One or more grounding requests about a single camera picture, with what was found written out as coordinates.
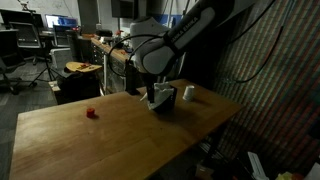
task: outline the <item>workbench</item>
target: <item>workbench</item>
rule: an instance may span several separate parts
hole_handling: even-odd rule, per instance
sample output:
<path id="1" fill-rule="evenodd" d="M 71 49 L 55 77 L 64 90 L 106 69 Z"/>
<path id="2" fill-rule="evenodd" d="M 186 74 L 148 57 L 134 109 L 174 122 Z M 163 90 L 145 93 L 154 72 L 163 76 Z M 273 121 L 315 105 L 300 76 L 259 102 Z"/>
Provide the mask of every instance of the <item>workbench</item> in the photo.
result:
<path id="1" fill-rule="evenodd" d="M 178 93 L 164 114 L 126 92 L 20 113 L 10 179 L 145 179 L 241 109 L 187 80 L 170 84 Z M 191 102 L 186 85 L 195 86 Z"/>
<path id="2" fill-rule="evenodd" d="M 107 66 L 107 55 L 111 47 L 108 44 L 102 44 L 95 38 L 91 38 L 91 46 L 93 51 L 93 62 L 91 63 L 104 67 L 100 77 L 103 79 L 105 92 L 111 94 L 123 91 L 134 93 L 136 88 L 143 86 L 138 71 L 134 67 L 126 65 L 126 60 L 129 59 L 129 55 L 125 50 L 114 49 L 109 59 L 112 64 L 112 69 L 118 74 L 125 75 L 125 77 L 120 77 Z"/>

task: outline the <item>floor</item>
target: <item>floor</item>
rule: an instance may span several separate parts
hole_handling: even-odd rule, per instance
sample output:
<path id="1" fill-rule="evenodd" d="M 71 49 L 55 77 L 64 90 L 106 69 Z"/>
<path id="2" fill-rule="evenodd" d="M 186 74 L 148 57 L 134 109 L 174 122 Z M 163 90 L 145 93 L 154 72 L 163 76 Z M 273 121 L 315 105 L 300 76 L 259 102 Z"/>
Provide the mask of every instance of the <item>floor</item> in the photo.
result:
<path id="1" fill-rule="evenodd" d="M 33 66 L 28 62 L 18 68 L 10 77 L 21 77 L 23 80 L 33 80 L 43 69 L 45 63 L 38 62 Z M 48 80 L 48 72 L 40 77 Z M 50 86 L 47 82 L 36 81 L 37 86 L 28 87 L 29 83 L 20 83 L 19 95 L 12 95 L 8 88 L 0 85 L 0 179 L 9 179 L 10 163 L 14 145 L 17 115 L 22 112 L 55 106 Z M 188 169 L 198 163 L 204 154 L 198 147 L 191 148 L 168 165 L 160 169 L 151 179 L 188 179 Z"/>

